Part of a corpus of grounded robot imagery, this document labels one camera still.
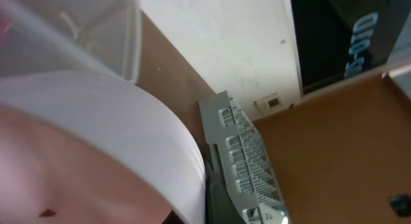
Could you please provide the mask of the round black serving tray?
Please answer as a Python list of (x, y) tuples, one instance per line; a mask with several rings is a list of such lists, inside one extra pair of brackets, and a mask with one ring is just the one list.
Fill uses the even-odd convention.
[(207, 224), (246, 224), (236, 210), (220, 173), (220, 167), (212, 162), (198, 139), (193, 138), (200, 150), (205, 166), (205, 222)]

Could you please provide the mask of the clear plastic bin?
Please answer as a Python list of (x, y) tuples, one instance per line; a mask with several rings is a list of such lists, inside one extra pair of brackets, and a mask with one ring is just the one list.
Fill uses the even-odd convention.
[(139, 0), (1, 0), (11, 22), (1, 40), (1, 77), (80, 70), (137, 83), (139, 6)]

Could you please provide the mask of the red snack wrapper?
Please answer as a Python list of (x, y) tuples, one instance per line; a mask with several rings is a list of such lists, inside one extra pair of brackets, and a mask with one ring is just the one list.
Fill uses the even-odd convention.
[(5, 39), (8, 30), (11, 27), (11, 22), (7, 16), (1, 12), (1, 40)]

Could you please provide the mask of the white wall socket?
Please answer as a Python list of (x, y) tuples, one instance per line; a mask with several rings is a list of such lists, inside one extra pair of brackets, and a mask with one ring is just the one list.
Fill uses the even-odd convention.
[(281, 98), (278, 92), (257, 99), (255, 105), (261, 112), (269, 112), (281, 104)]

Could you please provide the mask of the grey dishwasher rack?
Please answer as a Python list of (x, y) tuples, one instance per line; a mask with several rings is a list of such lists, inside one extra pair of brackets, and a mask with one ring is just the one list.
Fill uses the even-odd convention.
[(214, 170), (245, 223), (291, 220), (263, 139), (227, 92), (199, 103)]

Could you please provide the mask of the white bowl with food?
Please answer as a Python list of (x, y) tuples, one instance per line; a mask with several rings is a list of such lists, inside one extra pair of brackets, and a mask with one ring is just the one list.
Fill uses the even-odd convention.
[(205, 166), (145, 90), (81, 71), (1, 79), (2, 223), (206, 219)]

